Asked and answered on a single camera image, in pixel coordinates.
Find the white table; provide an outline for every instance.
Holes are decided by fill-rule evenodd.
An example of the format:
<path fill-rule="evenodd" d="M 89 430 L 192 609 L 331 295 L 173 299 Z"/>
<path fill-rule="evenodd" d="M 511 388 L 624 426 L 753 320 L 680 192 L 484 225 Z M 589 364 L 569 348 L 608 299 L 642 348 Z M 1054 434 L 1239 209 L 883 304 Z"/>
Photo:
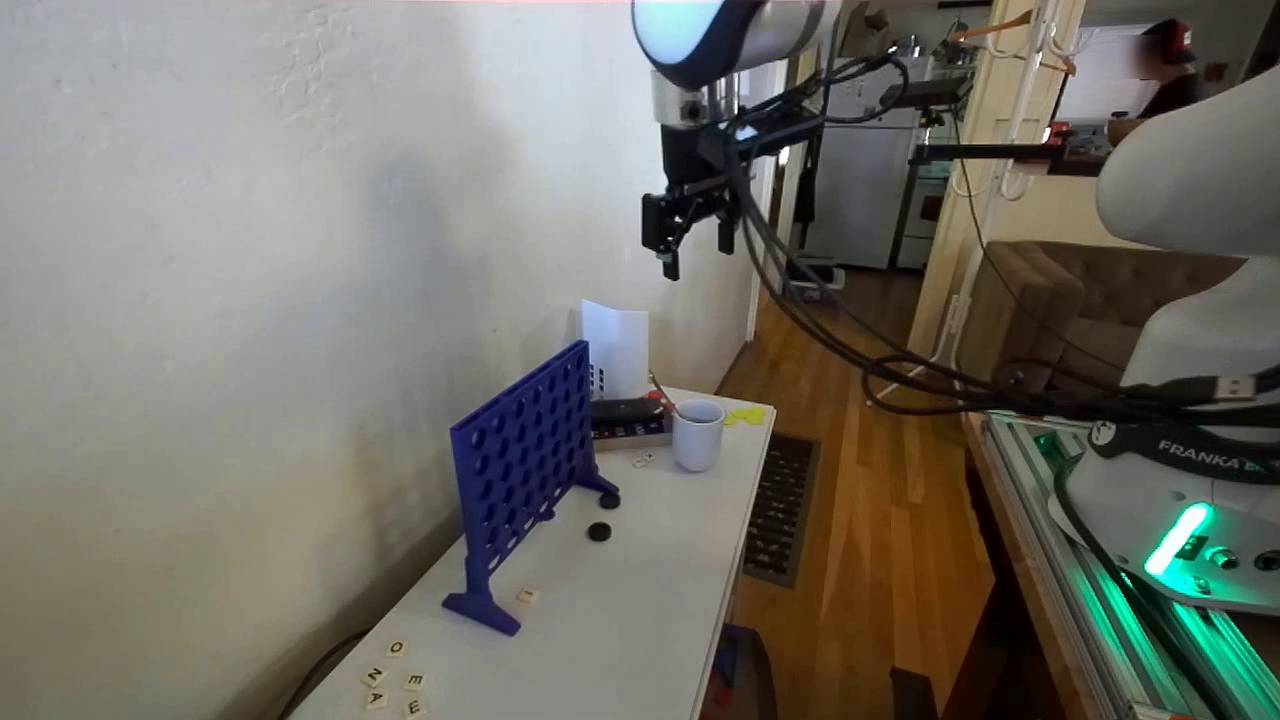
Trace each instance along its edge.
<path fill-rule="evenodd" d="M 722 399 L 714 473 L 671 469 L 664 440 L 598 449 L 618 514 L 573 488 L 493 578 L 519 637 L 440 600 L 464 589 L 464 542 L 296 708 L 303 720 L 680 720 L 700 715 L 775 413 Z"/>

